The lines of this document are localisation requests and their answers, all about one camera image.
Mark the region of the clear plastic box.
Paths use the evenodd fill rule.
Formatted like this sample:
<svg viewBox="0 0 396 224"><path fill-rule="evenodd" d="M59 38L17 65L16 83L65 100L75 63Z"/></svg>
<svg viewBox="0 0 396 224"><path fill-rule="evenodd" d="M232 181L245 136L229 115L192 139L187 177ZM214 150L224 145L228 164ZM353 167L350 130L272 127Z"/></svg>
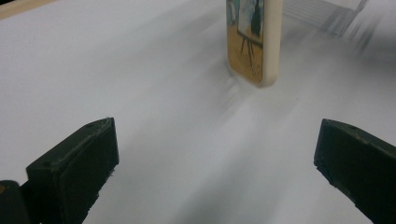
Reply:
<svg viewBox="0 0 396 224"><path fill-rule="evenodd" d="M370 0L284 0L283 15L328 35L341 37Z"/></svg>

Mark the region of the printed orange phone case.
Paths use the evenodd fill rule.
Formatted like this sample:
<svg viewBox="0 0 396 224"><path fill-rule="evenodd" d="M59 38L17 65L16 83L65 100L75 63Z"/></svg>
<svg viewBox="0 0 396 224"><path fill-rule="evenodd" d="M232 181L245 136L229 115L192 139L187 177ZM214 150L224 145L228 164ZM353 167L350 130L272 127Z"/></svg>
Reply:
<svg viewBox="0 0 396 224"><path fill-rule="evenodd" d="M283 0L226 0L230 70L259 88L279 75Z"/></svg>

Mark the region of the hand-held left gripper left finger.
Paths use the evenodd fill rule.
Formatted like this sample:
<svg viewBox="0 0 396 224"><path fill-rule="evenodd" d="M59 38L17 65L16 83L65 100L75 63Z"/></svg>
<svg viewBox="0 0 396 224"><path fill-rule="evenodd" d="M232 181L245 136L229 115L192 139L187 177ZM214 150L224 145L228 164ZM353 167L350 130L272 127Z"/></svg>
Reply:
<svg viewBox="0 0 396 224"><path fill-rule="evenodd" d="M99 119L27 166L39 224L82 224L119 164L115 120Z"/></svg>

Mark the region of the light wooden board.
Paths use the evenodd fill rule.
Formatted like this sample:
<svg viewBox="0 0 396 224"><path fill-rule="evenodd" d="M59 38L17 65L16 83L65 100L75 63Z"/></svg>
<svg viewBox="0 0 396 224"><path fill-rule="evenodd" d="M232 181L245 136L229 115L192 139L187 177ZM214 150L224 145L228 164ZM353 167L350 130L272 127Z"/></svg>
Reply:
<svg viewBox="0 0 396 224"><path fill-rule="evenodd" d="M42 7L55 0L12 0L7 3L0 0L0 20Z"/></svg>

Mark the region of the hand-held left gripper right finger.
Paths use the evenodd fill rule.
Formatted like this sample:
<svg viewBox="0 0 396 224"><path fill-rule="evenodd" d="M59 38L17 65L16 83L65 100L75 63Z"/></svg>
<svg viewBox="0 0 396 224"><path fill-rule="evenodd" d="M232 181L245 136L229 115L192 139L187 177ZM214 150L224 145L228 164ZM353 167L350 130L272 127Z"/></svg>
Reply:
<svg viewBox="0 0 396 224"><path fill-rule="evenodd" d="M314 164L374 224L396 224L396 147L344 122L321 122Z"/></svg>

